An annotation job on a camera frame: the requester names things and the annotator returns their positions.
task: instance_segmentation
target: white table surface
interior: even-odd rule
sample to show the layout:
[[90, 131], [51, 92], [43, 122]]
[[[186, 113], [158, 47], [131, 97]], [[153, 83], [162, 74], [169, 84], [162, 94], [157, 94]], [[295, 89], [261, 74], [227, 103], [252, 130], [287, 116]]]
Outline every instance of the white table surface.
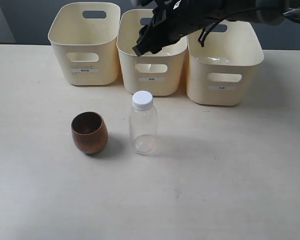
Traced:
[[[121, 80], [77, 87], [50, 46], [0, 45], [0, 240], [300, 240], [300, 51], [264, 51], [236, 107], [155, 99], [159, 149], [132, 152]], [[96, 111], [106, 149], [78, 151]]]

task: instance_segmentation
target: cream storage bin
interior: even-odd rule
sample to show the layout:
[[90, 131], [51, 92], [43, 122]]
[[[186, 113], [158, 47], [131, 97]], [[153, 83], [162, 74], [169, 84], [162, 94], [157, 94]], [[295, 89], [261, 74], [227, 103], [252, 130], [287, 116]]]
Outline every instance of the cream storage bin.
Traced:
[[143, 27], [141, 19], [152, 18], [151, 9], [127, 11], [121, 18], [117, 47], [121, 63], [125, 89], [134, 94], [146, 90], [154, 96], [173, 94], [179, 85], [184, 57], [187, 50], [187, 39], [164, 47], [157, 54], [146, 53], [137, 57], [133, 51]]
[[116, 80], [120, 7], [76, 2], [57, 14], [48, 38], [66, 80], [73, 85], [106, 85]]
[[264, 59], [254, 29], [247, 22], [223, 21], [225, 32], [211, 32], [204, 47], [201, 31], [187, 37], [187, 95], [198, 104], [234, 106], [244, 98]]

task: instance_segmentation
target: plastic bottle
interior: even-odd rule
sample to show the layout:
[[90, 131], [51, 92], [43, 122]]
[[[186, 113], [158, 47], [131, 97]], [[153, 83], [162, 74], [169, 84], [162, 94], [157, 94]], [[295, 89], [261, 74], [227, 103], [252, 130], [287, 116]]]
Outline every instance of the plastic bottle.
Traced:
[[157, 146], [158, 116], [150, 92], [138, 91], [133, 95], [129, 126], [133, 150], [141, 155], [153, 153]]

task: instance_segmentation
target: wooden cup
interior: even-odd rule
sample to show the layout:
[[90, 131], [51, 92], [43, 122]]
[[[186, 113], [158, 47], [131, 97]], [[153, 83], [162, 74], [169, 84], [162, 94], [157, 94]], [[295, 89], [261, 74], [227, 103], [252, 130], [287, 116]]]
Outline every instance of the wooden cup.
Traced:
[[83, 112], [71, 123], [75, 146], [85, 154], [95, 154], [103, 150], [108, 142], [106, 124], [98, 113]]

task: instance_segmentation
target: label sticker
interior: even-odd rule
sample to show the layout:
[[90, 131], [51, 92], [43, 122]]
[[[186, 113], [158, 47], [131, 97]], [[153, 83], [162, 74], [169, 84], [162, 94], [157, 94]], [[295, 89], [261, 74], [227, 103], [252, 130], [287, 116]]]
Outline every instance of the label sticker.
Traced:
[[72, 68], [73, 73], [98, 73], [99, 69], [90, 68]]
[[209, 86], [210, 90], [230, 90], [234, 91], [237, 89], [236, 86]]
[[140, 82], [162, 82], [164, 81], [164, 77], [140, 77]]
[[177, 1], [176, 4], [173, 7], [173, 10], [177, 9], [179, 7], [180, 3], [181, 3], [181, 0]]

